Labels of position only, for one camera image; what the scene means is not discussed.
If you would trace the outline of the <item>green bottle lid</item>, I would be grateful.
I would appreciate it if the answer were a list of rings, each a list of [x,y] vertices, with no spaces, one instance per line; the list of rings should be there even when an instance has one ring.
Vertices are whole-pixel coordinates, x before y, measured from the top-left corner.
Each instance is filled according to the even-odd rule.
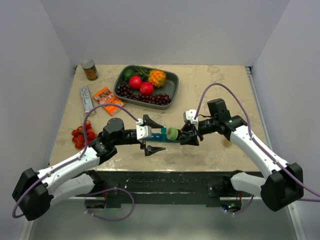
[[[166,132],[166,137],[169,140],[175,141],[178,137],[179,131],[174,127],[169,127]]]

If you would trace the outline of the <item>teal weekly pill organizer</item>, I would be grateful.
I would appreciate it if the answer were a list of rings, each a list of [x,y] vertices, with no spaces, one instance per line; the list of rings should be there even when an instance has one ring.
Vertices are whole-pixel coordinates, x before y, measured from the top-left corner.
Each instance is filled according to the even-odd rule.
[[[147,139],[150,142],[157,142],[157,143],[179,143],[176,140],[171,140],[167,138],[167,128],[163,127],[160,129],[160,132],[153,132],[151,134],[151,138]]]

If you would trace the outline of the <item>green lidded pill bottle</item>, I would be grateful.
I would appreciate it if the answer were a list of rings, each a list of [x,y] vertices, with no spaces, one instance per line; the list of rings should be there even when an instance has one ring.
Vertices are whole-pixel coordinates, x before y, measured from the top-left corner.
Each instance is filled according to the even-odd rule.
[[[177,130],[177,137],[176,137],[176,140],[178,142],[183,142],[187,137],[187,134],[185,131],[181,130],[181,129],[178,129]]]

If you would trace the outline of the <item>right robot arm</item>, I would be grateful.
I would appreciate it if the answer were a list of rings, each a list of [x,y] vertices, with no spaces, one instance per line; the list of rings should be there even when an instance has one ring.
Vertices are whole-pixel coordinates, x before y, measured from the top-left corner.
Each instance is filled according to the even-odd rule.
[[[262,177],[234,171],[222,185],[227,196],[246,192],[262,198],[264,204],[274,212],[304,196],[304,189],[298,183],[303,181],[303,170],[297,163],[289,164],[259,139],[255,139],[240,116],[230,115],[223,99],[211,100],[207,106],[210,112],[208,119],[199,121],[196,110],[187,110],[183,114],[183,128],[168,128],[166,138],[181,145],[197,146],[204,135],[218,133],[238,146],[258,167]]]

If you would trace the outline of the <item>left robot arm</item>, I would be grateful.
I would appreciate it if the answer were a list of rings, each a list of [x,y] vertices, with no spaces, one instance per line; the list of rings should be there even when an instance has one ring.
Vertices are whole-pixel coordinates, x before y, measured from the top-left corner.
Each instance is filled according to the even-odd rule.
[[[120,118],[111,118],[98,137],[89,146],[66,160],[45,169],[23,171],[12,192],[16,204],[13,218],[25,217],[33,221],[44,215],[49,208],[66,197],[88,194],[99,196],[104,184],[93,179],[86,171],[101,165],[117,154],[117,145],[139,144],[145,156],[162,151],[163,147],[146,145],[152,129],[163,126],[151,120],[147,114],[138,119],[134,129],[125,129]]]

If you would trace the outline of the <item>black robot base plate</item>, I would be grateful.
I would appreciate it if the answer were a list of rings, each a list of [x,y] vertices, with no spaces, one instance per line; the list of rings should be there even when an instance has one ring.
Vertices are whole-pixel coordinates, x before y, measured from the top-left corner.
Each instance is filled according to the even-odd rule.
[[[91,190],[98,207],[120,208],[123,205],[204,205],[220,207],[249,193],[233,189],[232,171],[95,171]]]

